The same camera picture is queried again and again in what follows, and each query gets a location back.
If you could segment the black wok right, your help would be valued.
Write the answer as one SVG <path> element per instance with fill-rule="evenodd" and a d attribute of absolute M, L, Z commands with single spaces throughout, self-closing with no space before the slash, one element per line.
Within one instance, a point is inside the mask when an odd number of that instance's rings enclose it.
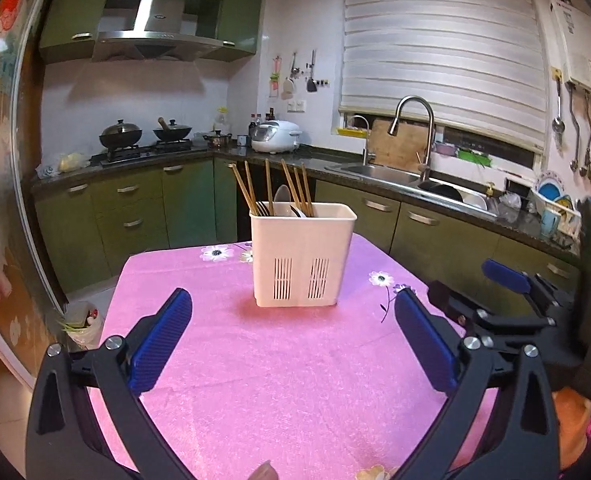
<path fill-rule="evenodd" d="M 159 117 L 158 125 L 159 127 L 154 129 L 154 135 L 161 142 L 180 142 L 192 132 L 192 127 L 178 125 L 174 119 L 167 122 L 163 117 Z"/>

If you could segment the pink floral tablecloth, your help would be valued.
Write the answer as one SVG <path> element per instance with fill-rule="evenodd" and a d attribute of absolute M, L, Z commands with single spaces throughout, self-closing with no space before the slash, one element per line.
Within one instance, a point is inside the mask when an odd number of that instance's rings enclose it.
<path fill-rule="evenodd" d="M 128 259 L 106 335 L 127 333 L 177 288 L 192 322 L 142 403 L 200 479 L 245 479 L 270 463 L 284 479 L 352 479 L 399 467 L 439 414 L 435 391 L 393 315 L 392 294 L 427 289 L 354 236 L 338 302 L 261 308 L 246 243 Z"/>

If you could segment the bamboo chopstick separate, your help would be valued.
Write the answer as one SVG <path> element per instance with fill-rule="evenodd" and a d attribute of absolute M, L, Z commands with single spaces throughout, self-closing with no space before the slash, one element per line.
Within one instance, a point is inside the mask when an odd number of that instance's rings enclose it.
<path fill-rule="evenodd" d="M 313 218 L 315 210 L 311 198 L 311 192 L 309 192 L 309 181 L 305 167 L 300 168 L 294 167 L 294 180 L 295 186 L 297 187 L 297 198 L 299 199 L 300 209 L 306 217 Z"/>

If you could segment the wooden cutting board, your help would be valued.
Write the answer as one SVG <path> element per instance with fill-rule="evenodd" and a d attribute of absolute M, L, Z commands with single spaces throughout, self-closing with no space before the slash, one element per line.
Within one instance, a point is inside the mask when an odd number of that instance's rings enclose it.
<path fill-rule="evenodd" d="M 393 169 L 420 174 L 425 169 L 428 127 L 400 122 L 396 135 L 390 136 L 390 120 L 377 118 L 368 140 L 368 151 L 373 163 Z"/>

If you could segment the black plastic fork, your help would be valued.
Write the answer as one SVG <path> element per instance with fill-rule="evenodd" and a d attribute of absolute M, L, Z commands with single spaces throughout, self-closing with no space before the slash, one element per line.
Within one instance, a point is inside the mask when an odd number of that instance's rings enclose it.
<path fill-rule="evenodd" d="M 268 205 L 266 205 L 263 202 L 256 202 L 256 211 L 258 212 L 258 215 L 261 217 L 271 217 L 271 211 L 270 208 L 268 208 Z"/>

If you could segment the small black pot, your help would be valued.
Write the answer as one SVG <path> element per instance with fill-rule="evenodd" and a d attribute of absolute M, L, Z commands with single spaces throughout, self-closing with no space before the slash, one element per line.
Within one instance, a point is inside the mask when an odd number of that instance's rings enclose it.
<path fill-rule="evenodd" d="M 220 150 L 230 145 L 233 136 L 230 133 L 222 133 L 221 130 L 213 130 L 209 133 L 204 133 L 202 137 L 207 142 L 209 148 Z"/>

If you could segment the steel kitchen sink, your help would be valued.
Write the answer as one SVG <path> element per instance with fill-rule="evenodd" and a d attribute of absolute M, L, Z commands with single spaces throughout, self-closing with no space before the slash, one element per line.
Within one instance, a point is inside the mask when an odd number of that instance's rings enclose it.
<path fill-rule="evenodd" d="M 342 164 L 330 165 L 326 169 L 335 174 L 395 188 L 418 200 L 426 200 L 465 214 L 486 219 L 497 218 L 497 207 L 492 206 L 482 193 L 460 185 L 431 178 L 422 180 L 419 174 L 378 165 Z"/>

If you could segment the bamboo chopstick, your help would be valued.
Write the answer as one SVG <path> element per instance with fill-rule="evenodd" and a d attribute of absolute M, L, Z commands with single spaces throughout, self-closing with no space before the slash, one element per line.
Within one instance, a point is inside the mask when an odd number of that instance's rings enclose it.
<path fill-rule="evenodd" d="M 260 211 L 258 208 L 258 204 L 256 203 L 256 193 L 254 193 L 252 176 L 250 171 L 250 166 L 248 160 L 245 161 L 245 170 L 246 170 L 246 177 L 247 177 L 247 185 L 248 191 L 252 202 L 252 211 L 255 216 L 260 216 Z"/>
<path fill-rule="evenodd" d="M 264 160 L 265 177 L 266 177 L 266 189 L 268 190 L 268 211 L 271 216 L 274 216 L 274 202 L 273 202 L 273 189 L 272 189 L 272 176 L 271 176 L 271 165 L 268 159 Z"/>
<path fill-rule="evenodd" d="M 253 200 L 251 197 L 248 188 L 245 185 L 244 180 L 242 180 L 241 175 L 239 174 L 238 168 L 236 164 L 229 164 L 228 168 L 232 170 L 232 173 L 237 181 L 237 184 L 242 192 L 242 195 L 245 197 L 245 201 L 249 207 L 250 214 L 256 216 L 258 214 L 258 210 L 256 209 L 256 201 Z"/>
<path fill-rule="evenodd" d="M 292 201 L 302 214 L 306 214 L 305 195 L 299 175 L 297 174 L 297 167 L 289 166 L 284 160 L 282 160 L 282 170 L 284 170 L 287 179 Z"/>

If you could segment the white window blind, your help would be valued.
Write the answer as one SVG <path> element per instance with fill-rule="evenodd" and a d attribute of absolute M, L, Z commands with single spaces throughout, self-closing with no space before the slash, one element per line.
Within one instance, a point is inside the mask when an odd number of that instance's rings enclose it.
<path fill-rule="evenodd" d="M 545 54 L 533 0 L 344 0 L 340 108 L 393 115 L 420 96 L 441 125 L 545 148 Z"/>

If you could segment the steel kitchen faucet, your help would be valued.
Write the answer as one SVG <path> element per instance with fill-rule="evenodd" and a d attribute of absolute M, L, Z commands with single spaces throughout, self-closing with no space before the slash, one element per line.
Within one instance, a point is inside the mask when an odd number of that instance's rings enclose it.
<path fill-rule="evenodd" d="M 403 108 L 409 103 L 420 104 L 425 109 L 428 117 L 428 124 L 410 125 L 404 122 Z M 394 165 L 399 169 L 419 174 L 421 182 L 429 180 L 431 150 L 435 138 L 435 118 L 430 103 L 421 96 L 404 96 L 396 104 L 393 120 L 388 128 L 388 136 L 396 138 L 402 134 L 401 141 L 394 141 L 393 153 L 391 155 Z"/>

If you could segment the white rice cooker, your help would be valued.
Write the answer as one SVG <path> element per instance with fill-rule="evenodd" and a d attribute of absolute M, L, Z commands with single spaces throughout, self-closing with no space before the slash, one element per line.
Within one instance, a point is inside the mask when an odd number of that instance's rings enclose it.
<path fill-rule="evenodd" d="M 254 129 L 251 148 L 259 153 L 290 153 L 299 147 L 301 136 L 302 129 L 294 122 L 268 120 Z"/>

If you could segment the black wok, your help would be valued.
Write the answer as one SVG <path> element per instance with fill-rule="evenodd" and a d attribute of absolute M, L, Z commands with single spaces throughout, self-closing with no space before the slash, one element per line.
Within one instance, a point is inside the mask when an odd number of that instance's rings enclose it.
<path fill-rule="evenodd" d="M 167 122 L 163 117 L 159 117 L 158 125 L 159 127 L 154 129 L 154 135 L 161 142 L 180 142 L 192 132 L 192 127 L 178 125 L 174 119 Z"/>
<path fill-rule="evenodd" d="M 142 134 L 143 130 L 137 125 L 119 119 L 114 125 L 102 131 L 99 141 L 108 150 L 120 150 L 120 148 L 129 148 L 136 145 Z"/>

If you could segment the dish rack with dishes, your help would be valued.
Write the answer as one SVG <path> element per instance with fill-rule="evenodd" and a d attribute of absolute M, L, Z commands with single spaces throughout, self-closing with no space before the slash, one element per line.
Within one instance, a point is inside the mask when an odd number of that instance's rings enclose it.
<path fill-rule="evenodd" d="M 554 171 L 544 171 L 530 189 L 530 200 L 541 216 L 547 209 L 559 214 L 558 231 L 575 240 L 579 238 L 582 216 L 573 204 L 561 177 Z"/>

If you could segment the steel range hood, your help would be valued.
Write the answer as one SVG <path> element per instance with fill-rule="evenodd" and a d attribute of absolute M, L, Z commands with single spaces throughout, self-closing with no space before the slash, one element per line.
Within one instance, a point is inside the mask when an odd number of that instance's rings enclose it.
<path fill-rule="evenodd" d="M 92 60 L 194 62 L 225 46 L 220 0 L 107 0 Z"/>

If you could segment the black wok left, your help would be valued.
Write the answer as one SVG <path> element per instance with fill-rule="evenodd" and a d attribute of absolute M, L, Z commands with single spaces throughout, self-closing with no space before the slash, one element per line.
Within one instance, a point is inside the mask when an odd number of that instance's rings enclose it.
<path fill-rule="evenodd" d="M 114 125 L 102 131 L 99 141 L 108 150 L 120 150 L 120 148 L 129 148 L 136 145 L 142 134 L 143 130 L 137 125 L 119 119 Z"/>

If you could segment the green kitchen cabinets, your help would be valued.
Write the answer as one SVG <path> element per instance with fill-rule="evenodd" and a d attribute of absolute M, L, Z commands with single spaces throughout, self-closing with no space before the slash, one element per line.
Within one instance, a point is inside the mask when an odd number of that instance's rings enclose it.
<path fill-rule="evenodd" d="M 276 188 L 285 181 L 276 159 L 209 151 L 34 179 L 29 194 L 58 292 L 71 297 L 107 281 L 128 258 L 148 250 L 248 240 L 248 208 L 228 165 L 241 174 L 248 160 L 256 195 L 264 196 L 265 159 Z M 305 167 L 314 200 L 350 206 L 356 232 L 422 281 L 442 281 L 506 310 L 516 309 L 517 298 L 483 276 L 486 259 L 541 274 L 564 290 L 579 281 L 576 255 L 544 240 L 533 214 L 479 218 L 333 174 L 323 159 L 295 155 L 291 164 Z"/>

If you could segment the white water heater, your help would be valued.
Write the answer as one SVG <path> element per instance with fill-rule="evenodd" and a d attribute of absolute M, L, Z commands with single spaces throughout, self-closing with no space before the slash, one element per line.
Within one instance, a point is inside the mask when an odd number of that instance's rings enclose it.
<path fill-rule="evenodd" d="M 550 0 L 549 8 L 565 81 L 591 93 L 591 17 L 560 0 Z"/>

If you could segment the white plastic spoon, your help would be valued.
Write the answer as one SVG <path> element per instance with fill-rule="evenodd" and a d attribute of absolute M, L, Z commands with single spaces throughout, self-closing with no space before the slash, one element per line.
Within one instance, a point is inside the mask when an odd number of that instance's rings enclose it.
<path fill-rule="evenodd" d="M 273 197 L 274 204 L 291 204 L 292 203 L 292 196 L 290 192 L 290 188 L 286 184 L 282 184 L 279 186 L 278 190 L 275 192 Z"/>

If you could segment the white trash bin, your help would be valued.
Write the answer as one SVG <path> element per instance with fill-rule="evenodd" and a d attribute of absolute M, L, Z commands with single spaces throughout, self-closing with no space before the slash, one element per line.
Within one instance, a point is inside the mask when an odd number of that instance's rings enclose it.
<path fill-rule="evenodd" d="M 79 301 L 68 304 L 64 316 L 58 323 L 75 344 L 83 350 L 93 350 L 100 342 L 104 321 L 102 312 L 94 304 Z"/>

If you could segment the white plastic utensil holder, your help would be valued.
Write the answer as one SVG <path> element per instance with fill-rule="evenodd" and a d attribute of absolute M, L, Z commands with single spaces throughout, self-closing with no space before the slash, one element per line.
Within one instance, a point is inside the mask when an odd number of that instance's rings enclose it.
<path fill-rule="evenodd" d="M 254 299 L 260 308 L 331 307 L 357 215 L 338 203 L 315 203 L 312 217 L 294 209 L 278 202 L 271 217 L 250 217 Z"/>

